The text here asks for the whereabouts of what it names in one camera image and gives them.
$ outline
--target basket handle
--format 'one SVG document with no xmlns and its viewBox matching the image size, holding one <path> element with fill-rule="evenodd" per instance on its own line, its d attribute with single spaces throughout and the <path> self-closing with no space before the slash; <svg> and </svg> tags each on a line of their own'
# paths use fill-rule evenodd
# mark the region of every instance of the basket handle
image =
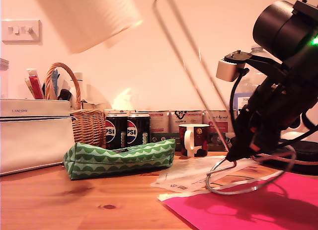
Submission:
<svg viewBox="0 0 318 230">
<path fill-rule="evenodd" d="M 75 104 L 75 109 L 78 110 L 81 107 L 81 103 L 80 103 L 80 85 L 78 80 L 76 79 L 74 73 L 72 72 L 72 70 L 65 64 L 63 63 L 54 63 L 51 65 L 51 67 L 49 68 L 48 72 L 46 73 L 46 80 L 45 80 L 45 99 L 50 99 L 50 88 L 51 85 L 53 87 L 53 83 L 52 83 L 52 73 L 56 68 L 63 68 L 66 70 L 66 72 L 68 72 L 68 74 L 71 76 L 72 81 L 74 82 L 75 85 L 75 89 L 76 89 L 76 104 Z"/>
</svg>

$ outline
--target wicker basket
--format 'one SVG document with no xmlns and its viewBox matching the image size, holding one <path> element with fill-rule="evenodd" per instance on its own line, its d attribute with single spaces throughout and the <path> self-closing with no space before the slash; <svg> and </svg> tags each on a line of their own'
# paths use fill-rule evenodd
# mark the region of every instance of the wicker basket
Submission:
<svg viewBox="0 0 318 230">
<path fill-rule="evenodd" d="M 77 119 L 73 122 L 75 142 L 81 142 L 101 147 L 105 142 L 104 113 L 101 110 L 81 109 L 80 86 L 72 70 L 63 63 L 54 63 L 49 68 L 45 80 L 45 98 L 50 99 L 50 89 L 53 88 L 52 73 L 56 68 L 65 69 L 71 76 L 76 88 L 76 106 L 71 114 Z"/>
</svg>

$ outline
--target lamp shade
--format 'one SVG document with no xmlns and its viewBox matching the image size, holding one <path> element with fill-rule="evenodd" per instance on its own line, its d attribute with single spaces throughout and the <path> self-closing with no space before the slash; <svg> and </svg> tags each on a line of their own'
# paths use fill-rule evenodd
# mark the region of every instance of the lamp shade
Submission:
<svg viewBox="0 0 318 230">
<path fill-rule="evenodd" d="M 37 0 L 71 53 L 142 22 L 133 0 Z"/>
</svg>

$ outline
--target light switch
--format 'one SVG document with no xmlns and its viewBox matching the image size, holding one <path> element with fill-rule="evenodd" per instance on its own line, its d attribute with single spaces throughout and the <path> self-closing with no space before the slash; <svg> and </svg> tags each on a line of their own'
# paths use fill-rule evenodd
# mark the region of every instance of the light switch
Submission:
<svg viewBox="0 0 318 230">
<path fill-rule="evenodd" d="M 20 32 L 20 29 L 19 29 L 19 27 L 18 26 L 14 26 L 13 27 L 13 32 L 14 32 L 14 34 L 16 34 L 16 35 L 18 35 Z"/>
<path fill-rule="evenodd" d="M 40 41 L 40 20 L 2 20 L 2 41 Z"/>
</svg>

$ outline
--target red patterned mug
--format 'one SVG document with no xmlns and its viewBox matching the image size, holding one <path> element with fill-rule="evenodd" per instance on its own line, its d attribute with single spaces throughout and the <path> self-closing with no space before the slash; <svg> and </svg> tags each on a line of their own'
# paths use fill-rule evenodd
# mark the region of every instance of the red patterned mug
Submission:
<svg viewBox="0 0 318 230">
<path fill-rule="evenodd" d="M 188 157 L 207 156 L 209 127 L 207 124 L 179 125 L 181 154 Z"/>
</svg>

